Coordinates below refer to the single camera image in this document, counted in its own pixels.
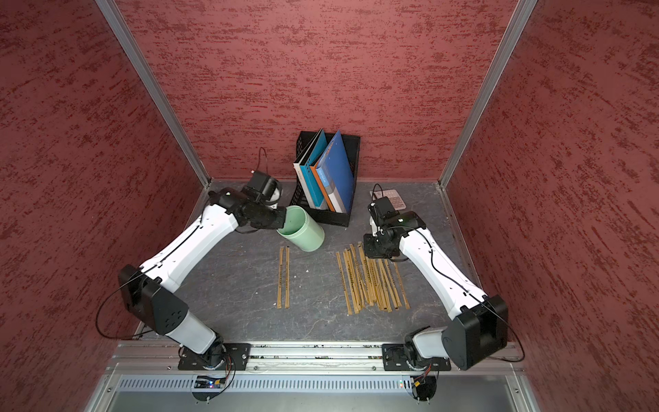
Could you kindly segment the paper straw eleventh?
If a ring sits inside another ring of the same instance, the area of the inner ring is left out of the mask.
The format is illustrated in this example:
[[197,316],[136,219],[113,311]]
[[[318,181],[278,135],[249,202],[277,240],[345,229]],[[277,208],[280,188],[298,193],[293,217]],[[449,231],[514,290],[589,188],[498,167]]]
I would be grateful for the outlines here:
[[353,256],[353,261],[355,263],[355,271],[359,277],[360,290],[362,291],[363,295],[362,300],[364,301],[363,306],[373,306],[374,303],[372,300],[372,295],[367,282],[366,273],[364,271],[365,267],[363,265],[362,259],[360,258],[359,251],[353,244],[350,245],[350,249]]

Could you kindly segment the green metal cup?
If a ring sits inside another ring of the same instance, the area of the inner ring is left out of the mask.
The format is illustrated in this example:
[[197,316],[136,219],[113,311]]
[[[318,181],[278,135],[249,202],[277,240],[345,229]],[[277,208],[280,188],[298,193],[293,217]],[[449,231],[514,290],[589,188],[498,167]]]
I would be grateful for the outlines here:
[[317,251],[325,240],[321,226],[300,206],[286,207],[284,226],[277,233],[303,252]]

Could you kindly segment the paper straw twelfth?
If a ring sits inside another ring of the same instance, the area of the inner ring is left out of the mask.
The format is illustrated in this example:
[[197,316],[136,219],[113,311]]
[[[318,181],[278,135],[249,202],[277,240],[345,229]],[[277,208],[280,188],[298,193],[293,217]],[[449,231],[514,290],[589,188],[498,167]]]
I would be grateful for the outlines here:
[[389,280],[388,280],[388,276],[387,276],[387,273],[386,273],[386,270],[385,270],[384,261],[382,261],[381,264],[382,264],[382,267],[383,267],[382,271],[384,272],[384,279],[385,279],[385,283],[386,283],[386,288],[387,288],[387,291],[388,291],[388,293],[389,293],[389,296],[391,297],[391,304],[392,304],[392,307],[393,307],[394,309],[396,309],[395,304],[394,304],[394,301],[392,300],[391,290],[390,290],[390,285],[389,285]]

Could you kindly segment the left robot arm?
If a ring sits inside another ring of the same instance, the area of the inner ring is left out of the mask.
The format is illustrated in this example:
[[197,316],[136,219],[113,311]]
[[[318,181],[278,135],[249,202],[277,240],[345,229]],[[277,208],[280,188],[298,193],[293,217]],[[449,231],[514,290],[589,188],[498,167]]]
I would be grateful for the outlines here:
[[210,191],[199,217],[172,243],[139,267],[127,265],[120,271],[119,291],[127,311],[157,335],[181,345],[202,368],[226,365],[229,356],[221,335],[175,292],[202,258],[236,229],[283,228],[287,211],[277,205],[281,194],[281,183],[260,171],[239,190]]

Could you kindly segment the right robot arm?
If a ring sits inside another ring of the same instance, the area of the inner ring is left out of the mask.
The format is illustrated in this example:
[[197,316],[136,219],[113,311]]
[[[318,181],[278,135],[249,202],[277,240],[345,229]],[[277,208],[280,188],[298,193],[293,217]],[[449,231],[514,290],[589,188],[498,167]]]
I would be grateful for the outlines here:
[[432,358],[446,358],[468,370],[508,343],[508,306],[472,283],[434,240],[415,212],[378,212],[369,208],[372,232],[364,235],[370,259],[405,257],[426,278],[450,319],[444,328],[421,328],[406,336],[411,367]]

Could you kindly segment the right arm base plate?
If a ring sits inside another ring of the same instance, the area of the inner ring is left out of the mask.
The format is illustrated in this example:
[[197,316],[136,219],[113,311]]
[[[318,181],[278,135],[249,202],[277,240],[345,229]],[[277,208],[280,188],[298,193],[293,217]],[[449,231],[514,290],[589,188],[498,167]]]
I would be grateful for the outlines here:
[[382,345],[382,360],[386,371],[404,371],[424,373],[451,371],[451,362],[448,358],[423,358],[411,344],[385,343]]

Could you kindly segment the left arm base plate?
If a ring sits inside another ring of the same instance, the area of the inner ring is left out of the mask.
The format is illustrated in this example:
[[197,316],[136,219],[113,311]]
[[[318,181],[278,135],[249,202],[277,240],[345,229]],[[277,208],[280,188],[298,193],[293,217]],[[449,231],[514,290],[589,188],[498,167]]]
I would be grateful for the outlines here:
[[202,355],[196,354],[187,347],[182,347],[178,355],[178,370],[221,372],[245,371],[252,345],[250,343],[214,344]]

